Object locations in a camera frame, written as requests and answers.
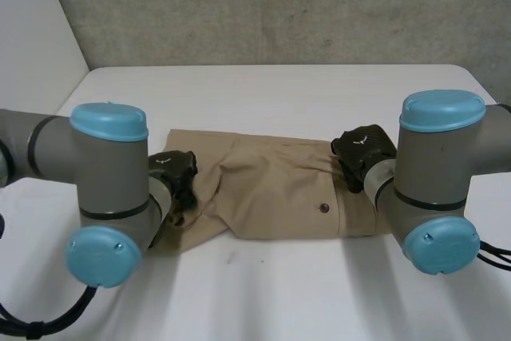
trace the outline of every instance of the folded shirt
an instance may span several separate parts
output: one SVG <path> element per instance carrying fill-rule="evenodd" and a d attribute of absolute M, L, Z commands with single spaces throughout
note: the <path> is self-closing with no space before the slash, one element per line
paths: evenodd
<path fill-rule="evenodd" d="M 351 193 L 328 141 L 172 130 L 164 151 L 192 151 L 198 204 L 164 223 L 152 253 L 190 249 L 232 230 L 241 239 L 327 239 L 390 232 Z"/>

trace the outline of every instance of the gray robot arm segment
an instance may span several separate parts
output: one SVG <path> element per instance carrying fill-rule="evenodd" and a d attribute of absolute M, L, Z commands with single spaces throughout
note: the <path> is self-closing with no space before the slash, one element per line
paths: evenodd
<path fill-rule="evenodd" d="M 368 160 L 389 152 L 378 147 L 386 138 L 374 130 L 369 136 L 358 129 L 343 134 L 350 138 L 346 143 L 357 144 L 353 148 L 359 158 L 350 159 L 353 148 L 334 152 L 344 164 L 348 185 L 354 175 L 355 182 L 363 182 L 416 268 L 430 274 L 455 272 L 480 247 L 476 228 L 464 218 L 471 177 L 511 169 L 509 107 L 484 106 L 466 91 L 425 91 L 405 100 L 400 125 L 395 159 Z M 364 152 L 361 140 L 376 143 L 376 149 Z"/>
<path fill-rule="evenodd" d="M 77 186 L 81 231 L 66 250 L 90 286 L 122 283 L 140 262 L 172 191 L 149 176 L 145 115 L 127 105 L 80 105 L 71 118 L 0 110 L 2 186 L 23 177 Z"/>

